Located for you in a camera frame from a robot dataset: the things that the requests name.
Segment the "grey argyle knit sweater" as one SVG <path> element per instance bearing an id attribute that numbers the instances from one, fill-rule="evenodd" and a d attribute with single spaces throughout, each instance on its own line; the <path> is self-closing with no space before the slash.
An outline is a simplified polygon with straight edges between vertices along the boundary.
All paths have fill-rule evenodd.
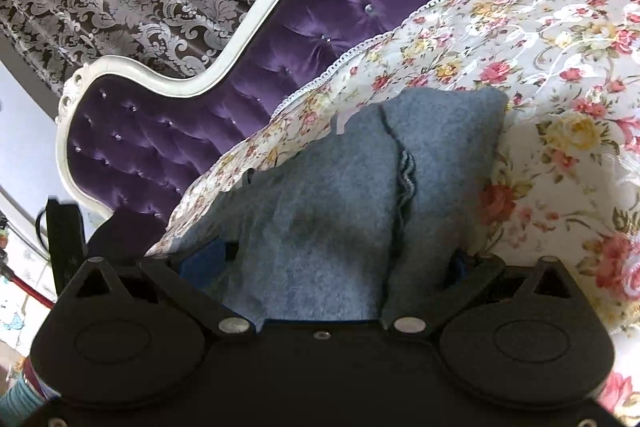
<path id="1" fill-rule="evenodd" d="M 506 103 L 494 88 L 409 88 L 334 117 L 214 199 L 172 244 L 182 276 L 256 325 L 416 311 L 475 239 Z"/>

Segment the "floral bedspread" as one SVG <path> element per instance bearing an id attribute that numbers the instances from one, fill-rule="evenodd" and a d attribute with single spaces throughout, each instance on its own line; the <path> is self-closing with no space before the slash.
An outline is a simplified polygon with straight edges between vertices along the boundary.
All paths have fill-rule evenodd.
<path id="1" fill-rule="evenodd" d="M 639 0 L 433 0 L 354 46 L 191 184 L 154 253 L 193 245 L 213 200 L 408 88 L 509 100 L 478 246 L 559 257 L 614 341 L 603 406 L 639 421 Z"/>

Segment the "purple tufted headboard white frame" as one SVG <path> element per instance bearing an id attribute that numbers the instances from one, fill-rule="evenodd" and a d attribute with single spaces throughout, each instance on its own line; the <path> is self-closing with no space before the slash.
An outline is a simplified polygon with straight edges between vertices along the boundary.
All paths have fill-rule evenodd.
<path id="1" fill-rule="evenodd" d="M 216 61 L 169 78 L 109 55 L 66 81 L 56 162 L 65 190 L 102 217 L 166 225 L 184 191 L 347 50 L 436 0 L 256 0 Z"/>

